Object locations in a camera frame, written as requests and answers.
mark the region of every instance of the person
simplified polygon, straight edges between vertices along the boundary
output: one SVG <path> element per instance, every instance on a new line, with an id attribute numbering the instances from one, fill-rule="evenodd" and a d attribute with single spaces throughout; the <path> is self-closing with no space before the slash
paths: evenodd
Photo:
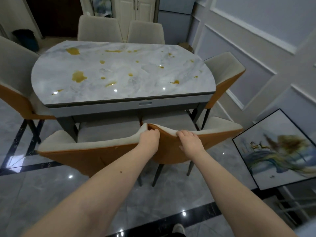
<path id="1" fill-rule="evenodd" d="M 237 237 L 296 236 L 261 199 L 216 162 L 199 137 L 178 131 L 181 150 L 205 179 L 220 211 Z M 145 164 L 157 152 L 160 133 L 145 131 L 131 151 L 100 170 L 31 227 L 24 237 L 106 236 L 111 220 L 132 189 Z M 173 235 L 183 236 L 176 225 Z"/>

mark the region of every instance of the person's left arm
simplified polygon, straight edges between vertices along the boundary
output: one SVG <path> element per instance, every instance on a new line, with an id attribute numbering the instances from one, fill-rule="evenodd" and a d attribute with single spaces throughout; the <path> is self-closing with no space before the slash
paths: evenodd
<path id="1" fill-rule="evenodd" d="M 140 172 L 157 152 L 159 137 L 158 130 L 143 132 L 134 149 L 100 170 L 23 237 L 105 236 Z"/>

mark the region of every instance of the white shoe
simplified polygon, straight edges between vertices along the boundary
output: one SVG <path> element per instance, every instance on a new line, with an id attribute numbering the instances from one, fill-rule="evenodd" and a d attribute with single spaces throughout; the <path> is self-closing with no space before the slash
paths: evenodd
<path id="1" fill-rule="evenodd" d="M 175 224 L 172 229 L 172 233 L 180 233 L 185 235 L 184 227 L 182 224 Z"/>

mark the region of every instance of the cabinet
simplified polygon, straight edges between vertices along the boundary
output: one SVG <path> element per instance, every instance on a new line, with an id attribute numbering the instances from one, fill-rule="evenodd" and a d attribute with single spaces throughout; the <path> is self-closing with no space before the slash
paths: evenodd
<path id="1" fill-rule="evenodd" d="M 122 38 L 127 40 L 130 21 L 154 21 L 156 0 L 114 0 L 115 18 L 118 19 Z"/>

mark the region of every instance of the gray refrigerator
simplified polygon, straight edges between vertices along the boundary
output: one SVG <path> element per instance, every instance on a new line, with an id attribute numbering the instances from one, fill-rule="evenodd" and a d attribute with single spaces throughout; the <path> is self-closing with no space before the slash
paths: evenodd
<path id="1" fill-rule="evenodd" d="M 157 22 L 162 24 L 166 44 L 177 45 L 186 41 L 195 1 L 160 0 Z"/>

